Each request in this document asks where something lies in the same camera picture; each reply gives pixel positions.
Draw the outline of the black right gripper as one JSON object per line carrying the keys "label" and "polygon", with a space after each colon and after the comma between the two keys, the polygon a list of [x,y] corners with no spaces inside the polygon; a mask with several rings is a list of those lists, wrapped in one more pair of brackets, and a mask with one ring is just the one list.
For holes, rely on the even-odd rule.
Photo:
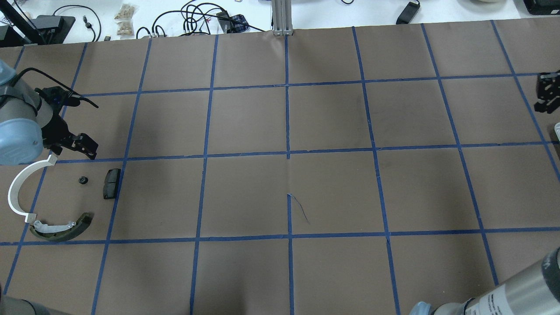
{"label": "black right gripper", "polygon": [[536,93],[535,112],[551,114],[557,110],[560,107],[560,71],[539,73]]}

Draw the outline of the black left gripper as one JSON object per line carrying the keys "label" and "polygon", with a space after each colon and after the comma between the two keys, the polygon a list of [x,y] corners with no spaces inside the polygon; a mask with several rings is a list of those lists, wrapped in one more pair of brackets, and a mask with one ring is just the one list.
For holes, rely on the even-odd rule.
{"label": "black left gripper", "polygon": [[60,116],[60,112],[64,106],[77,107],[82,102],[88,102],[97,109],[98,105],[90,99],[62,87],[36,88],[35,92],[52,109],[52,118],[41,129],[44,148],[55,155],[60,155],[66,148],[87,155],[90,160],[95,160],[98,143],[88,134],[71,133],[68,124]]}

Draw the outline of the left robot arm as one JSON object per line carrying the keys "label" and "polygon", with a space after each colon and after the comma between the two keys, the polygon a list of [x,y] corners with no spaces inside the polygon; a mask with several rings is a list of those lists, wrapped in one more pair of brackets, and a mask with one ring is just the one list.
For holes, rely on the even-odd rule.
{"label": "left robot arm", "polygon": [[89,102],[78,92],[56,80],[56,86],[31,88],[24,74],[42,70],[33,67],[17,73],[0,63],[0,160],[2,165],[34,161],[44,150],[60,155],[63,149],[94,160],[98,144],[85,133],[73,134],[60,112],[64,106]]}

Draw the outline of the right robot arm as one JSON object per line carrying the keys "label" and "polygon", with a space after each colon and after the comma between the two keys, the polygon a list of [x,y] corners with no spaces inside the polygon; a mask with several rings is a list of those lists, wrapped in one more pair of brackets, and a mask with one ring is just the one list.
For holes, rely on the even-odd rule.
{"label": "right robot arm", "polygon": [[451,105],[490,110],[494,121],[455,114],[465,193],[442,186],[443,222],[434,231],[394,234],[399,305],[412,314],[557,315],[559,313],[559,158],[537,116],[559,106],[559,71],[477,78]]}

